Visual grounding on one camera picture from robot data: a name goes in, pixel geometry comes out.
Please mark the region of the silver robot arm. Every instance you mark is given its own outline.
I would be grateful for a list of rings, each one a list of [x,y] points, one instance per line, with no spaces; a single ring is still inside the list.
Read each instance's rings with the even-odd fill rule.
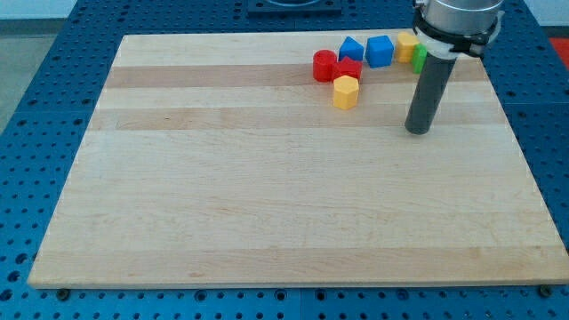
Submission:
[[[502,0],[413,0],[413,32],[428,54],[484,56],[501,31]]]

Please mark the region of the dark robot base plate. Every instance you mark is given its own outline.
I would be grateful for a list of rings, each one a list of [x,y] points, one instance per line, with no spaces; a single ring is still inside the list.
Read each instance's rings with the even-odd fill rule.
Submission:
[[[246,3],[248,17],[270,14],[339,14],[342,11],[341,0],[247,0]]]

